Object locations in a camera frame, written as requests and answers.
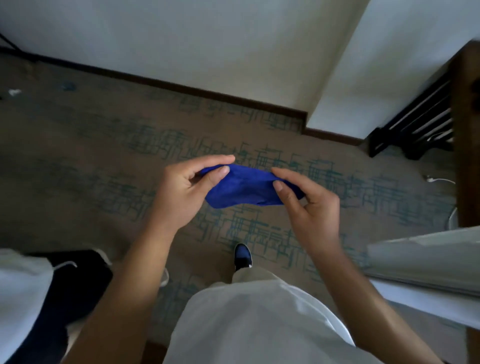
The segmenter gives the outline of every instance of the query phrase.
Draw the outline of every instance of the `person's left hand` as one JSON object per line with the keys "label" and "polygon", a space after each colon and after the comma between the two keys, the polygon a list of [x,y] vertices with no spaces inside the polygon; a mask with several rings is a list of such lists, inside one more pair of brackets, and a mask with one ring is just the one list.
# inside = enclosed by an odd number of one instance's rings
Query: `person's left hand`
{"label": "person's left hand", "polygon": [[223,166],[212,170],[197,183],[193,181],[195,174],[205,167],[230,164],[234,161],[234,155],[212,155],[165,167],[147,229],[175,234],[178,229],[187,225],[200,210],[207,193],[228,174],[230,168]]}

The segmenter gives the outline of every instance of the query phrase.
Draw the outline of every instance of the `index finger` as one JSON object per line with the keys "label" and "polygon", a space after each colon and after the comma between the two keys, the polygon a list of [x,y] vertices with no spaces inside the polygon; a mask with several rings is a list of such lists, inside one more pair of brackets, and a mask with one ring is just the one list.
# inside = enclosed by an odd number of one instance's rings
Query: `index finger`
{"label": "index finger", "polygon": [[224,154],[218,154],[190,159],[180,164],[182,166],[182,173],[185,174],[186,177],[191,178],[195,173],[201,171],[203,168],[213,167],[218,164],[231,164],[233,162],[235,162],[235,156],[233,154],[228,156]]}
{"label": "index finger", "polygon": [[319,195],[327,191],[327,189],[315,183],[307,176],[286,168],[272,167],[272,173],[277,177],[296,184],[307,195],[307,197],[309,195]]}

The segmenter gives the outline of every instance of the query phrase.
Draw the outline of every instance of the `fingernail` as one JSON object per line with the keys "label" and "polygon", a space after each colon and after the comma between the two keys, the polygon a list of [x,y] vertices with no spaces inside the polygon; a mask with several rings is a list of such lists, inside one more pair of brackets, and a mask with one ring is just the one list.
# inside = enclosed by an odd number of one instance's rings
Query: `fingernail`
{"label": "fingernail", "polygon": [[275,188],[275,191],[280,192],[283,186],[280,181],[273,181],[273,188]]}
{"label": "fingernail", "polygon": [[223,166],[222,168],[220,168],[220,171],[219,171],[219,173],[223,176],[226,175],[228,172],[230,172],[229,166]]}

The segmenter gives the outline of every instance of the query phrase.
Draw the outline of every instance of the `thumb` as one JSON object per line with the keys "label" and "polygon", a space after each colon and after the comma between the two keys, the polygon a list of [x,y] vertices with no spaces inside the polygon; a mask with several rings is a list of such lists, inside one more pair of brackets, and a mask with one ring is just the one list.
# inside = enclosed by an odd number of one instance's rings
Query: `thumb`
{"label": "thumb", "polygon": [[228,172],[230,172],[229,166],[223,166],[216,170],[211,170],[199,180],[195,185],[195,190],[199,191],[203,196],[206,196],[212,188],[224,179]]}
{"label": "thumb", "polygon": [[299,211],[303,209],[297,196],[295,196],[295,193],[285,183],[277,180],[273,182],[273,187],[275,188],[276,194],[280,197],[280,200],[282,200],[287,208],[287,212],[290,216],[298,214]]}

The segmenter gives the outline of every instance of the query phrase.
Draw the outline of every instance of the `blue cloth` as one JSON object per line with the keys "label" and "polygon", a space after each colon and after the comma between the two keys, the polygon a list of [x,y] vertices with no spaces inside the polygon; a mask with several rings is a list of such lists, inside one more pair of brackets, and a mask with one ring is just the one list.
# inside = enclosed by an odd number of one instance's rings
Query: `blue cloth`
{"label": "blue cloth", "polygon": [[[204,176],[211,170],[222,165],[202,169],[199,174]],[[283,205],[273,187],[273,181],[279,180],[290,187],[300,200],[305,196],[301,189],[271,172],[255,168],[230,164],[230,172],[218,185],[210,190],[206,200],[213,208],[225,208],[238,204],[258,206]]]}

